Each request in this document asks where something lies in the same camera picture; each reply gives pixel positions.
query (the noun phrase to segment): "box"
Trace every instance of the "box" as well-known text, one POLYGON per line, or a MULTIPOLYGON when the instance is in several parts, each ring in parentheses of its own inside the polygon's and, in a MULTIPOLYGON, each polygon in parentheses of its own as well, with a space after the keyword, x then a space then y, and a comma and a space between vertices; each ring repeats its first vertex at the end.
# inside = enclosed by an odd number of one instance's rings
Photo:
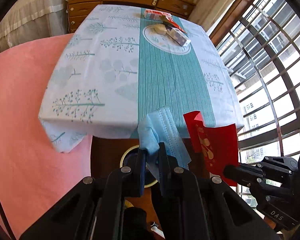
POLYGON ((160 16, 162 16, 162 15, 172 18, 172 15, 170 13, 151 10, 151 9, 145 9, 145 11, 143 13, 143 16, 146 19, 156 20, 156 21, 161 21, 160 16))
POLYGON ((180 46, 187 46, 191 42, 191 40, 189 40, 189 38, 177 28, 167 29, 167 34, 171 38, 173 38, 180 46))

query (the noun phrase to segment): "small white box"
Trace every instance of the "small white box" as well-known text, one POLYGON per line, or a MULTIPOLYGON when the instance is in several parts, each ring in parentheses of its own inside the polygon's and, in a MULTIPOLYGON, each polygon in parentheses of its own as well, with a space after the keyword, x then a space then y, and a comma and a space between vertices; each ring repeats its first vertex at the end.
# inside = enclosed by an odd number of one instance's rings
POLYGON ((171 30, 167 30, 167 34, 171 38, 173 38, 180 46, 187 46, 191 42, 191 40, 189 40, 189 38, 177 28, 171 28, 171 30))

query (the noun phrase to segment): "cable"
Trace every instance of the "cable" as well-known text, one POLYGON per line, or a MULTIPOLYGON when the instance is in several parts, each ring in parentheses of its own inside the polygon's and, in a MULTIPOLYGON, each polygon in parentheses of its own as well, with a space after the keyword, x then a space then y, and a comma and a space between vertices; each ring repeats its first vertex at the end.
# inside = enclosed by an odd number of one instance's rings
POLYGON ((9 222, 8 222, 8 220, 7 220, 6 214, 4 213, 4 210, 3 210, 3 207, 2 207, 2 205, 1 205, 1 203, 0 203, 0 216, 1 216, 1 218, 2 218, 2 221, 3 221, 3 223, 4 223, 4 226, 6 227, 6 229, 7 229, 7 231, 8 231, 8 234, 9 234, 10 238, 11 238, 12 240, 17 240, 16 237, 14 236, 14 234, 13 234, 13 231, 12 231, 10 225, 9 225, 9 222))

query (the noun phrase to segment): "teal striped table runner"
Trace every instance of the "teal striped table runner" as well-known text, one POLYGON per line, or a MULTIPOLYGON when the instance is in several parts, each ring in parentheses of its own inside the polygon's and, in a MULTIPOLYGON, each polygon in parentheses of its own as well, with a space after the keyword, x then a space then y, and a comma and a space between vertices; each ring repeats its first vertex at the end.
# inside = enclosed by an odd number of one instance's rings
MULTIPOLYGON (((183 135, 186 124, 183 114, 201 111, 205 124, 216 125, 207 85, 202 70, 190 44, 187 54, 166 52, 152 45, 143 35, 145 27, 158 21, 145 19, 141 10, 138 122, 149 112, 169 106, 174 122, 183 135)), ((183 28, 178 17, 174 21, 183 28)))

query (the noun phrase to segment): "metal screw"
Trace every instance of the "metal screw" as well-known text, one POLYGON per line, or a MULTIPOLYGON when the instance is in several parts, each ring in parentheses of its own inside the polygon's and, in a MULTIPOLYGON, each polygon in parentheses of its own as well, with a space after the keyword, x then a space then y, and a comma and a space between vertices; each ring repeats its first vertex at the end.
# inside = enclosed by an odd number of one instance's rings
POLYGON ((174 169, 173 169, 173 171, 175 172, 175 173, 183 173, 183 168, 181 168, 181 167, 175 167, 174 169))
POLYGON ((85 178, 83 178, 82 182, 84 184, 91 184, 93 182, 93 178, 92 177, 85 177, 85 178))
POLYGON ((221 182, 222 182, 222 179, 220 178, 220 177, 218 177, 218 176, 214 176, 214 177, 212 177, 212 182, 214 183, 214 184, 220 184, 221 182))
POLYGON ((129 173, 131 171, 131 168, 129 166, 124 166, 121 168, 121 172, 123 173, 129 173))

